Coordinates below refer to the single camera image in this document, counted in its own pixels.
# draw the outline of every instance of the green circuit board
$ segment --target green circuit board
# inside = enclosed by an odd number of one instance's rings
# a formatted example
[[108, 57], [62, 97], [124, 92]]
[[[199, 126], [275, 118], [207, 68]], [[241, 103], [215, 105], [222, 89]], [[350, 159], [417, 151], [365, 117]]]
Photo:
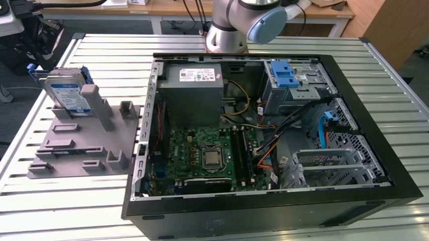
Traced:
[[[226, 177], [233, 179], [231, 191], [250, 191], [266, 189], [265, 174], [254, 175], [253, 185], [238, 185], [235, 180], [234, 155], [231, 151], [230, 129], [187, 129], [171, 130], [170, 153], [166, 167], [166, 178], [189, 179]], [[247, 143], [251, 148], [257, 146], [257, 134], [253, 128], [246, 129]], [[207, 148], [222, 150], [222, 168], [207, 170], [203, 166], [203, 155]], [[174, 189], [170, 187], [165, 195], [171, 195]]]

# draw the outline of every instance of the floor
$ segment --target floor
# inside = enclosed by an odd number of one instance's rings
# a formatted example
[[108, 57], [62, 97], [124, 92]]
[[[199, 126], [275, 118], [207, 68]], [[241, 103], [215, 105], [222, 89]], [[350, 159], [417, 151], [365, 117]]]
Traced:
[[[94, 34], [153, 34], [149, 21], [66, 21], [63, 40], [58, 46], [55, 58], [62, 56], [74, 33]], [[177, 24], [173, 29], [169, 22], [162, 23], [165, 34], [198, 34], [199, 25], [193, 22]], [[413, 54], [400, 70], [404, 77], [414, 77], [410, 86], [425, 104], [429, 104], [429, 58], [421, 59], [418, 54]], [[16, 76], [0, 62], [0, 84], [12, 93], [15, 99], [12, 103], [0, 103], [0, 142], [11, 142], [19, 131], [28, 111], [39, 96], [40, 90], [30, 76]], [[7, 151], [7, 146], [0, 145], [0, 157]]]

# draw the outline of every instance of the motherboard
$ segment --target motherboard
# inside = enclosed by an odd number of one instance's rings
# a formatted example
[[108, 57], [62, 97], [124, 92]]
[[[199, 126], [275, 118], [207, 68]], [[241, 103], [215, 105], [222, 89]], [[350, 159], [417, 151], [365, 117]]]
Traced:
[[265, 172], [254, 172], [257, 145], [253, 128], [173, 129], [169, 161], [154, 166], [158, 191], [162, 195], [177, 195], [189, 192], [189, 187], [197, 187], [194, 193], [211, 188], [267, 189]]

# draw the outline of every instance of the wooden desk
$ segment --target wooden desk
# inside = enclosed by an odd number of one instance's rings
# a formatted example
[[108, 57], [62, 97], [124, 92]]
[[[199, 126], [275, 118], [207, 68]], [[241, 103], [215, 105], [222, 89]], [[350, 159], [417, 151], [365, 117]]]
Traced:
[[[94, 0], [39, 0], [42, 3], [88, 3]], [[189, 10], [195, 20], [199, 15], [194, 0], [186, 0]], [[207, 21], [211, 20], [211, 0], [202, 0]], [[310, 5], [306, 9], [308, 24], [332, 24], [333, 29], [329, 37], [340, 37], [346, 24], [354, 13], [346, 6], [342, 11], [330, 7], [320, 8]], [[128, 5], [126, 9], [102, 9], [102, 6], [80, 9], [46, 9], [43, 11], [47, 19], [74, 20], [150, 20], [154, 34], [162, 34], [162, 21], [191, 21], [182, 0], [151, 0], [149, 5]], [[301, 24], [304, 15], [300, 14], [289, 23]]]

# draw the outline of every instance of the metal work table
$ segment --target metal work table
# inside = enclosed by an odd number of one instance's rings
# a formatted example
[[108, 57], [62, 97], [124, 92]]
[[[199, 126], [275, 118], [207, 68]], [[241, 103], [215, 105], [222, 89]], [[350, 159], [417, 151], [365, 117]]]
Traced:
[[[350, 226], [203, 240], [428, 240], [429, 111], [373, 46], [358, 39], [281, 37], [263, 46], [250, 44], [249, 49], [251, 53], [334, 56], [425, 197]], [[203, 51], [199, 36], [87, 34], [72, 40], [59, 66], [84, 64], [110, 104], [122, 100], [145, 104], [153, 53]], [[131, 222], [120, 219], [126, 175], [36, 180], [26, 177], [54, 118], [51, 106], [43, 91], [0, 162], [2, 240], [147, 240]]]

